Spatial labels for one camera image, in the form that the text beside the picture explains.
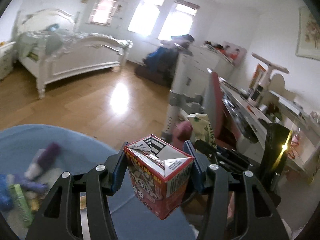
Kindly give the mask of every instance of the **picture frame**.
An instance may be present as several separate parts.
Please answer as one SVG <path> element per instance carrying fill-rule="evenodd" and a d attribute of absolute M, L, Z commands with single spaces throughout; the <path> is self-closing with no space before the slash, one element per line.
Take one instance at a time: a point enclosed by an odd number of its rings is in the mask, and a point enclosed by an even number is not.
<path fill-rule="evenodd" d="M 266 69 L 261 66 L 260 64 L 257 65 L 256 71 L 253 74 L 253 77 L 251 79 L 249 89 L 255 90 L 260 79 L 262 78 L 263 74 L 266 72 Z"/>
<path fill-rule="evenodd" d="M 306 6 L 299 8 L 296 56 L 320 60 L 320 27 Z"/>

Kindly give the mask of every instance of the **cardboard box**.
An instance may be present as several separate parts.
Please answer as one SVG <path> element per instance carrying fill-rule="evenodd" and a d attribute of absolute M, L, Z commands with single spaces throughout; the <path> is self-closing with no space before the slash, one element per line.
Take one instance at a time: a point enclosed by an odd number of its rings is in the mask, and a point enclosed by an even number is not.
<path fill-rule="evenodd" d="M 124 148 L 136 197 L 160 219 L 182 201 L 193 157 L 153 134 Z"/>

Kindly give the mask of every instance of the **sunlight on floor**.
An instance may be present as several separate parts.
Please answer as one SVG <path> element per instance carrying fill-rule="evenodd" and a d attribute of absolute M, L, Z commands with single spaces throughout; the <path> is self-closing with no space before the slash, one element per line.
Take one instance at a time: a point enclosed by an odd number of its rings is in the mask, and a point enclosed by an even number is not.
<path fill-rule="evenodd" d="M 129 92 L 126 85 L 118 83 L 111 95 L 110 105 L 116 113 L 122 114 L 127 110 Z"/>

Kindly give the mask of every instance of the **window blind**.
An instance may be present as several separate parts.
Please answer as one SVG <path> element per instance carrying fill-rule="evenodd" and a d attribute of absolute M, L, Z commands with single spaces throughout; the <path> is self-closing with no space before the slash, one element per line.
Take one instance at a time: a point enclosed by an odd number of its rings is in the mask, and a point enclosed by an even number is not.
<path fill-rule="evenodd" d="M 119 0 L 98 0 L 93 6 L 90 23 L 110 25 Z"/>
<path fill-rule="evenodd" d="M 192 8 L 192 9 L 194 9 L 194 10 L 198 10 L 200 8 L 199 5 L 196 5 L 196 4 L 191 3 L 191 2 L 186 2 L 186 1 L 183 1 L 183 0 L 175 0 L 175 3 L 188 6 L 188 7 Z"/>

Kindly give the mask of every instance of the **white nightstand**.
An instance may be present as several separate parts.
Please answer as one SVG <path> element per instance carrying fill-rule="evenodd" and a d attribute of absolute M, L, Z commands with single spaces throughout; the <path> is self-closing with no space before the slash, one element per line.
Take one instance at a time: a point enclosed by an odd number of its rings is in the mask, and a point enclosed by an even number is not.
<path fill-rule="evenodd" d="M 12 53 L 15 41 L 0 47 L 0 81 L 8 75 L 12 69 Z"/>

